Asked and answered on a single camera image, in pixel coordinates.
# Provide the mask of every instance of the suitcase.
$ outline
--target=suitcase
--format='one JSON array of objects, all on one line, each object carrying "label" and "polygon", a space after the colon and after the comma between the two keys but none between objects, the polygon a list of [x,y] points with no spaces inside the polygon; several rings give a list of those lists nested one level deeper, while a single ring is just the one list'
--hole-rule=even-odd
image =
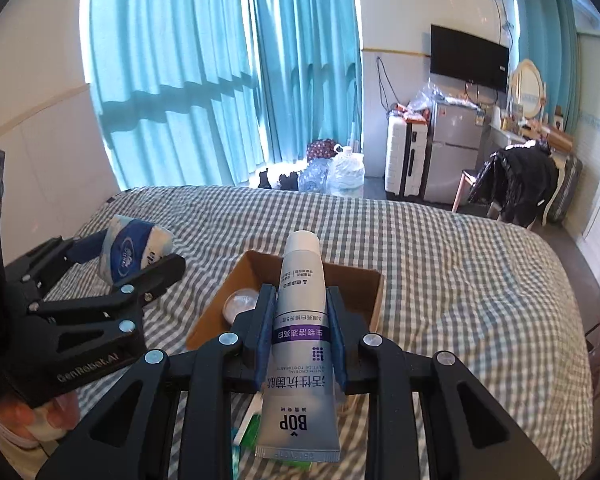
[{"label": "suitcase", "polygon": [[384,190],[389,198],[420,192],[427,148],[427,123],[389,117]]},{"label": "suitcase", "polygon": [[543,224],[547,221],[561,223],[564,220],[582,173],[582,161],[573,153],[566,155],[555,152],[552,159],[558,168],[558,191],[547,205]]}]

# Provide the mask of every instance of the gingham blanket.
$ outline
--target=gingham blanket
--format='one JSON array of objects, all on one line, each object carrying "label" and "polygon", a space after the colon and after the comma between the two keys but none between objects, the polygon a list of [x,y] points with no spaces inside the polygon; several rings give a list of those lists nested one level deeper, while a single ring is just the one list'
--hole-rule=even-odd
[{"label": "gingham blanket", "polygon": [[[174,250],[187,261],[181,282],[146,310],[149,348],[184,351],[187,333],[241,254],[282,254],[290,232],[308,229],[320,238],[324,261],[384,274],[381,334],[409,352],[430,356],[448,349],[458,355],[561,478],[576,478],[589,463],[592,396],[582,323],[564,269],[537,235],[409,203],[236,187],[124,192],[78,235],[105,228],[115,214],[171,230]],[[50,296],[105,293],[95,270],[94,262],[75,267]],[[83,413],[121,373],[80,391]],[[236,424],[248,402],[246,396],[234,397]],[[175,478],[183,414],[181,402],[170,478]],[[339,464],[314,464],[299,474],[247,452],[240,460],[240,477],[361,479],[366,415],[367,398],[360,396],[352,412],[341,417]],[[419,415],[418,431],[423,449]],[[424,455],[421,470],[427,477]]]}]

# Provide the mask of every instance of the black jacket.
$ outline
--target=black jacket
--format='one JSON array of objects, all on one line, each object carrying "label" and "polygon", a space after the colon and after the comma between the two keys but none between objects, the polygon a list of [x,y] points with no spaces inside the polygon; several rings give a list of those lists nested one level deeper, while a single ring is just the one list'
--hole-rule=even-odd
[{"label": "black jacket", "polygon": [[493,153],[469,193],[470,202],[497,202],[502,220],[527,227],[555,193],[558,170],[545,142]]}]

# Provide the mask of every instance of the blue curtain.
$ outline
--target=blue curtain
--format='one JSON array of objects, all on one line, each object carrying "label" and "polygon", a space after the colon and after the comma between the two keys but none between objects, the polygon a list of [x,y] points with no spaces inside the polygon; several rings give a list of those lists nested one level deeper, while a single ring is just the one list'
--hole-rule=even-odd
[{"label": "blue curtain", "polygon": [[572,0],[517,0],[520,60],[530,59],[547,84],[546,111],[562,107],[565,131],[573,134],[578,115],[578,41]]},{"label": "blue curtain", "polygon": [[251,0],[270,158],[316,139],[360,140],[362,80],[354,0]]},{"label": "blue curtain", "polygon": [[122,187],[238,184],[263,163],[240,0],[91,0],[94,105]]}]

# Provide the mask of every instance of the brown box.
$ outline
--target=brown box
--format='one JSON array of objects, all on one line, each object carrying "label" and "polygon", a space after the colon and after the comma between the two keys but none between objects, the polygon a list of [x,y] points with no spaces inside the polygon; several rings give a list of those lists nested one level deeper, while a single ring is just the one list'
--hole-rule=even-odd
[{"label": "brown box", "polygon": [[[384,276],[376,270],[325,263],[323,266],[326,286],[337,285],[346,309],[362,314],[369,330],[375,332],[384,293]],[[227,332],[230,326],[222,316],[222,308],[229,296],[241,288],[260,290],[263,283],[277,288],[281,268],[280,256],[256,251],[244,253],[187,336],[187,349],[200,348],[211,338]]]}]

